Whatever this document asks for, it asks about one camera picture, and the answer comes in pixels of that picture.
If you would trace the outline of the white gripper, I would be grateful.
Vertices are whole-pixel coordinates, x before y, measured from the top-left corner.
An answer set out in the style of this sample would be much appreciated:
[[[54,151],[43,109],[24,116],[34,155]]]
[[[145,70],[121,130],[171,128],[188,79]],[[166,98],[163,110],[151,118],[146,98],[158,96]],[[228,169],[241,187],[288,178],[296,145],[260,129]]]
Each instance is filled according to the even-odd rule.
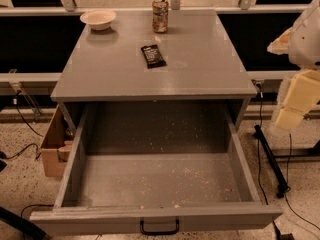
[[[320,0],[312,0],[292,28],[271,42],[267,51],[276,55],[288,54],[289,61],[302,70],[288,82],[280,102],[275,125],[292,131],[320,101]]]

